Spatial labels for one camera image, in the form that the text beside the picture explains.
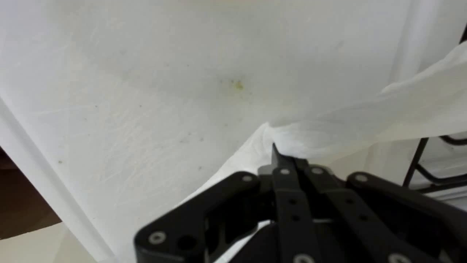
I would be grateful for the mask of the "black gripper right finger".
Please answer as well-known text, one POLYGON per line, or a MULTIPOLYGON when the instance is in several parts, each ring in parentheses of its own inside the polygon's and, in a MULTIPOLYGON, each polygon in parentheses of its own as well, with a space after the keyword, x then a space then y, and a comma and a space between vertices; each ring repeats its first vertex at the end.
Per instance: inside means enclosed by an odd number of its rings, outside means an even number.
POLYGON ((367 172, 271 151, 281 255, 300 263, 467 263, 465 211, 367 172))

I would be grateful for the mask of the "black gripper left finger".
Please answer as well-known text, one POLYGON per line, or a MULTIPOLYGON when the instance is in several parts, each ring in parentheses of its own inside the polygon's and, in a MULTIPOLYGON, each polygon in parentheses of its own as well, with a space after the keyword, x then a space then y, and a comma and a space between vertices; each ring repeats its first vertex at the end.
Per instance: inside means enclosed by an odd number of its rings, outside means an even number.
POLYGON ((245 170, 210 185, 137 230, 137 263, 213 263, 268 217, 271 179, 245 170))

